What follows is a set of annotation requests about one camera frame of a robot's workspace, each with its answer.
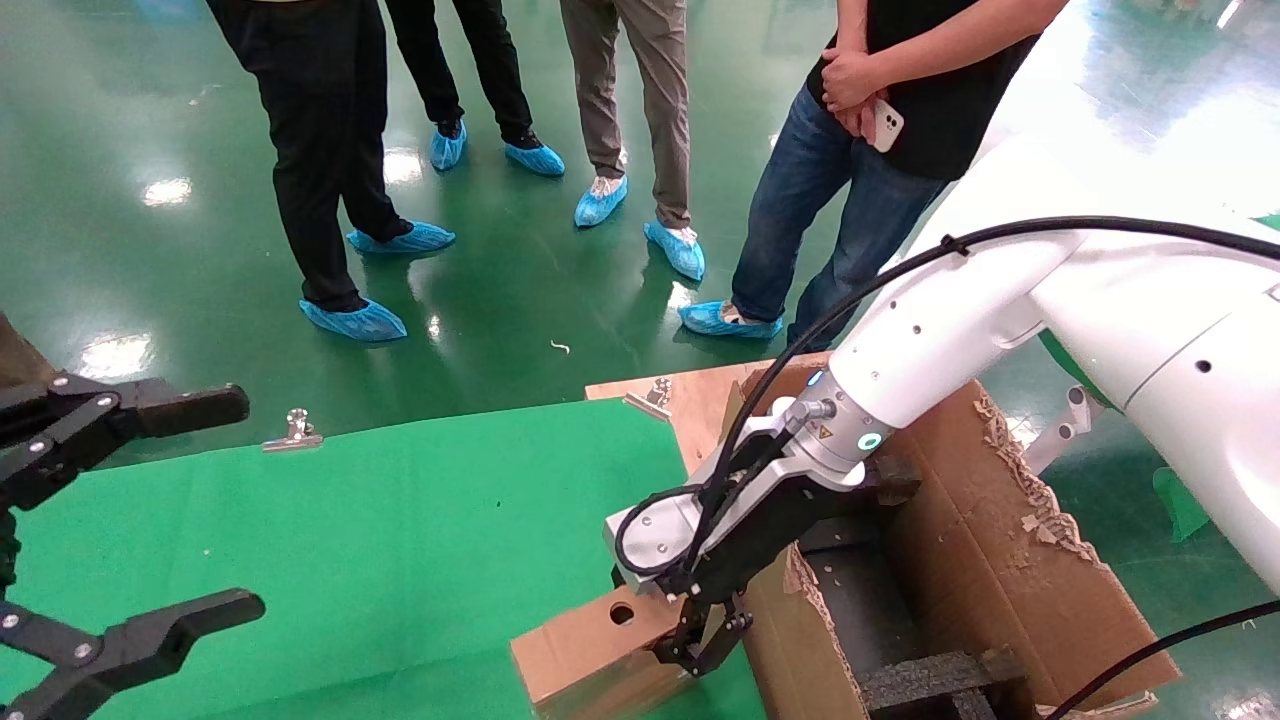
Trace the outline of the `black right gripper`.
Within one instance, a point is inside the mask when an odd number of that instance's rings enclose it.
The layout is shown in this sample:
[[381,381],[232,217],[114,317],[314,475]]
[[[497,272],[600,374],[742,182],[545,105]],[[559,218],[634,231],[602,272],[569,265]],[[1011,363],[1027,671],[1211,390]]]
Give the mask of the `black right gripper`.
[[922,486],[922,474],[906,459],[876,455],[855,487],[831,489],[814,471],[781,479],[728,533],[701,552],[681,603],[675,629],[655,642],[659,664],[678,665],[695,678],[717,670],[753,625],[742,593],[750,580],[787,547],[806,552],[874,543],[881,530]]

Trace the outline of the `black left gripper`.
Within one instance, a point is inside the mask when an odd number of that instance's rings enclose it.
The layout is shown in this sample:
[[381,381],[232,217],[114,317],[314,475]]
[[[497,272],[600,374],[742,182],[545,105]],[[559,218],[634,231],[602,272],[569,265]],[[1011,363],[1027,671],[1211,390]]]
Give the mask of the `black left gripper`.
[[[0,600],[17,582],[19,541],[10,511],[31,511],[134,439],[183,436],[241,423],[250,398],[236,384],[182,393],[164,379],[118,384],[58,374],[45,386],[3,391]],[[3,602],[3,646],[51,670],[3,705],[5,719],[88,719],[111,697],[177,674],[192,647],[266,612],[233,588],[155,609],[95,635]]]

